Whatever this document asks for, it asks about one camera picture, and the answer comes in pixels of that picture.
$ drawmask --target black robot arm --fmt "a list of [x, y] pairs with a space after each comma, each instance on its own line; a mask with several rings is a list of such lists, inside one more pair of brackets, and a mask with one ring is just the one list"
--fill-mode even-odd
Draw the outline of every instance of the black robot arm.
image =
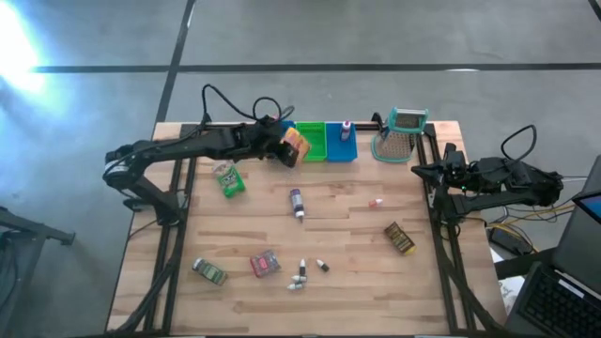
[[180, 207], [174, 193], [162, 192], [144, 177], [150, 164], [196, 157], [240, 161], [269, 156], [293, 167], [299, 155], [296, 148], [281, 140], [283, 129], [278, 120], [269, 116], [254, 124], [199, 131], [176, 140], [138, 141], [108, 152], [102, 178], [110, 187], [133, 192], [145, 204], [152, 205], [159, 225], [167, 225], [181, 220]]
[[[446, 145], [442, 160], [414, 166], [411, 171], [436, 187], [431, 203], [444, 221], [512, 204], [547, 207], [558, 200], [563, 189], [561, 175], [523, 161], [495, 157], [466, 164], [463, 152], [454, 144]], [[450, 194], [449, 188], [475, 195]]]

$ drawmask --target blue plastic container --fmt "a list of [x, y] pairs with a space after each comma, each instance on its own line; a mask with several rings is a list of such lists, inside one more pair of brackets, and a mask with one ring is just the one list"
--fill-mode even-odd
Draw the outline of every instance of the blue plastic container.
[[280, 126], [282, 126], [282, 136], [284, 136], [285, 131], [288, 130], [288, 128], [297, 128], [297, 124], [294, 123], [294, 121], [280, 121]]
[[326, 123], [326, 142], [328, 144], [328, 161], [350, 162], [357, 159], [357, 130], [350, 124], [350, 136], [340, 141], [342, 123]]

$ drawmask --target wooden tabletop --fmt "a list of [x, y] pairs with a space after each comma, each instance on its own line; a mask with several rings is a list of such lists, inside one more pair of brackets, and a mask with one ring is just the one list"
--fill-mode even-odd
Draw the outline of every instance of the wooden tabletop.
[[[465, 150], [457, 122], [434, 124], [440, 149], [453, 142]], [[160, 123], [154, 138], [178, 137], [180, 125]], [[358, 133], [359, 157], [351, 163], [306, 162], [288, 169], [277, 162], [242, 161], [237, 168], [247, 191], [233, 199], [221, 193], [211, 174], [212, 160], [199, 159], [172, 334], [448, 333], [423, 185], [409, 170], [418, 164], [417, 155], [403, 164], [375, 161], [373, 135]], [[172, 168], [170, 162], [153, 164], [146, 177], [167, 190]], [[295, 188], [305, 205], [303, 224], [292, 217], [289, 193]], [[383, 205], [370, 209], [367, 202], [375, 198], [382, 198]], [[151, 211], [136, 214], [131, 231], [154, 217]], [[401, 256], [384, 236], [392, 222], [416, 243], [414, 254]], [[160, 232], [153, 225], [130, 240], [109, 329], [123, 323], [147, 292]], [[503, 323], [505, 311], [482, 223], [463, 223], [459, 242], [470, 288]], [[267, 249], [275, 251], [282, 269], [258, 279], [249, 257]], [[229, 279], [217, 286], [197, 275], [191, 269], [196, 257], [225, 270]], [[307, 260], [306, 288], [287, 290], [302, 258]], [[317, 258], [330, 266], [329, 272], [318, 268]], [[462, 324], [461, 302], [456, 289], [454, 293]]]

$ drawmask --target gray floor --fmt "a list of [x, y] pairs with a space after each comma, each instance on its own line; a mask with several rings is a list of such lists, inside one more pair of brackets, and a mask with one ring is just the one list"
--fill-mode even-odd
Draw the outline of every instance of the gray floor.
[[[167, 65], [185, 1], [12, 4], [40, 65]], [[182, 64], [601, 61], [601, 23], [585, 0], [208, 0], [190, 29]], [[103, 156], [149, 137], [165, 74], [40, 76], [38, 93], [0, 83], [0, 205], [77, 239], [46, 245], [14, 335], [99, 333], [131, 219], [100, 178]], [[294, 104], [298, 120], [428, 108], [459, 120], [471, 159], [500, 155], [502, 139], [530, 123], [539, 140], [527, 162], [544, 170], [587, 175], [601, 153], [601, 71], [179, 74], [167, 120], [198, 120], [207, 82], [243, 107], [261, 95]], [[210, 110], [239, 119], [217, 99]], [[567, 184], [562, 199], [580, 188]], [[523, 227], [548, 248], [564, 222]]]

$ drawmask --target laptop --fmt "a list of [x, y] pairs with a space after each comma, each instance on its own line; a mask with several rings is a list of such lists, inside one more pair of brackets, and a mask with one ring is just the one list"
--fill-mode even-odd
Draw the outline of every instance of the laptop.
[[534, 263], [505, 323], [514, 333], [601, 337], [601, 156], [551, 263]]

